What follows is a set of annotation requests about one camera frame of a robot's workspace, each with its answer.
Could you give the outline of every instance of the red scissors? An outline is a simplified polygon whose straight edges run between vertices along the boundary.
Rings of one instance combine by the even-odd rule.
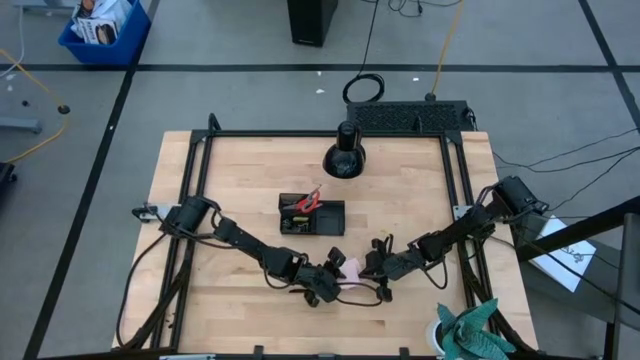
[[[283,210],[296,210],[303,214],[308,214],[313,210],[322,206],[322,204],[318,204],[318,200],[320,200],[320,187],[319,185],[315,190],[309,193],[304,199],[300,200],[298,203],[293,205],[287,205],[283,207]]]

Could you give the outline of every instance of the white cable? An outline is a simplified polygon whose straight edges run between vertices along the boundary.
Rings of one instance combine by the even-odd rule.
[[[22,6],[20,6],[20,15],[18,17],[18,31],[20,32],[20,46],[22,49],[20,50],[20,58],[16,63],[11,65],[10,68],[8,68],[5,72],[3,72],[2,75],[0,75],[0,78],[3,78],[8,73],[12,72],[13,69],[15,69],[18,64],[22,63],[22,60],[24,60],[24,31],[22,26],[22,16],[23,16],[22,13],[24,13],[24,9],[22,8]]]

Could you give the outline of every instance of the green plant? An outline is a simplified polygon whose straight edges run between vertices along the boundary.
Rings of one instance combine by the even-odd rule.
[[[516,348],[500,336],[483,330],[497,308],[498,299],[491,299],[456,317],[446,306],[438,304],[445,360],[507,360],[505,353],[514,352]]]

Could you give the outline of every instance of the floor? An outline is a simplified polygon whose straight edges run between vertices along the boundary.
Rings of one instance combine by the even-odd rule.
[[[0,48],[18,56],[18,11],[10,3],[0,0]],[[63,246],[78,236],[39,354],[108,350],[139,231],[129,211],[147,198],[163,132],[202,128],[210,112],[226,129],[334,129],[346,117],[342,87],[362,61],[374,7],[342,0],[325,46],[310,48],[290,42],[284,0],[142,3],[153,25],[139,65],[129,71],[78,65],[57,44],[68,14],[24,15],[24,64],[65,99],[72,122],[57,141],[18,163],[19,181],[0,207],[0,286],[8,289],[0,293],[0,323],[9,325],[0,330],[1,359],[23,356]],[[414,13],[415,3],[403,11]],[[368,63],[386,81],[384,100],[424,97],[454,14],[455,7],[424,5],[421,17],[406,18],[381,1]],[[633,0],[468,0],[438,98],[468,101],[494,150],[520,163],[638,127],[632,94],[640,94],[639,15]],[[0,71],[3,64],[0,58]],[[42,141],[62,122],[46,94],[15,74],[0,79],[0,114],[40,118],[44,132],[0,131],[0,159]],[[359,83],[352,98],[373,91]],[[547,168],[616,153],[638,140],[633,132]],[[509,167],[499,173],[520,175],[553,206],[614,161],[550,174]],[[640,157],[633,155],[556,213],[589,215],[636,196],[638,176]],[[619,235],[598,240],[619,246]],[[527,295],[542,349],[602,353],[604,323]],[[637,332],[625,330],[622,356],[631,356],[638,341]]]

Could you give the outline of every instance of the potted plant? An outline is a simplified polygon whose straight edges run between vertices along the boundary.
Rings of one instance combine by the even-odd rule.
[[[516,348],[500,336],[483,330],[497,307],[498,299],[491,299],[455,316],[446,306],[438,304],[440,321],[427,328],[427,341],[444,354],[445,360],[508,360],[506,353]]]

